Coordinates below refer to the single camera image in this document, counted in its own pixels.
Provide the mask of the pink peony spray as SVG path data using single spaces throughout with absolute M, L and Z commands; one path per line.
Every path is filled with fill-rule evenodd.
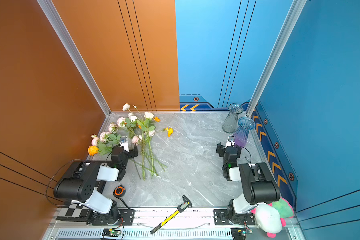
M 137 116 L 119 118 L 117 120 L 117 126 L 119 129 L 125 130 L 130 137 L 133 137 L 135 135 L 135 129 L 137 127 L 137 120 Z
M 92 146 L 98 147 L 99 144 L 117 145 L 120 143 L 121 135 L 118 135 L 119 126 L 116 123 L 110 123 L 108 130 L 102 132 L 99 136 L 92 135 Z

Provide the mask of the purple blue glass vase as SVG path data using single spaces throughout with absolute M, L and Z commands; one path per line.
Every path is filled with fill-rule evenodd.
M 239 147 L 245 147 L 249 133 L 256 126 L 256 123 L 249 117 L 241 117 L 238 120 L 238 128 L 234 132 L 235 143 Z

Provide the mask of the white rose long stem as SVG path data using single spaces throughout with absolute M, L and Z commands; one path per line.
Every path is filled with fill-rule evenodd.
M 146 130 L 144 131 L 146 136 L 146 145 L 147 145 L 147 157 L 149 161 L 151 176 L 153 177 L 156 174 L 155 166 L 154 166 L 154 156 L 152 152 L 151 140 L 155 135 L 155 121 L 154 114 L 151 112 L 144 112 L 144 126 Z

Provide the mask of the small white blossom spray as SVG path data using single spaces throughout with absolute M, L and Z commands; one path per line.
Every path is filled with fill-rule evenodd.
M 122 107 L 122 110 L 128 112 L 126 123 L 137 123 L 138 121 L 143 121 L 143 115 L 137 106 L 125 103 Z

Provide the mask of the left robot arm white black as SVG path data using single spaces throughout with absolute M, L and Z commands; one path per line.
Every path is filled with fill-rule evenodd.
M 74 161 L 54 187 L 54 197 L 81 204 L 94 212 L 93 224 L 122 225 L 123 217 L 116 201 L 95 189 L 98 181 L 120 182 L 128 161 L 138 156 L 138 147 L 126 150 L 119 145 L 112 149 L 111 166 L 102 161 Z

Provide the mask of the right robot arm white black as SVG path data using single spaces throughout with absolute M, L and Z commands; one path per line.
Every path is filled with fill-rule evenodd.
M 240 182 L 241 194 L 227 206 L 227 219 L 238 225 L 260 204 L 271 204 L 281 198 L 280 189 L 266 163 L 238 164 L 242 149 L 234 143 L 217 144 L 216 153 L 223 158 L 223 177 Z

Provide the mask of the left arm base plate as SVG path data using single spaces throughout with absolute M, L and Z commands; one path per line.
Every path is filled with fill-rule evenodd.
M 132 226 L 135 218 L 136 210 L 121 209 L 118 210 L 115 217 L 110 215 L 101 215 L 94 213 L 92 225 L 93 226 Z

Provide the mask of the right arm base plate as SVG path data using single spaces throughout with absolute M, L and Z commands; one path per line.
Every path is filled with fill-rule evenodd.
M 247 214 L 230 214 L 227 209 L 214 209 L 214 223 L 216 226 L 226 225 L 255 225 L 255 217 L 252 213 Z

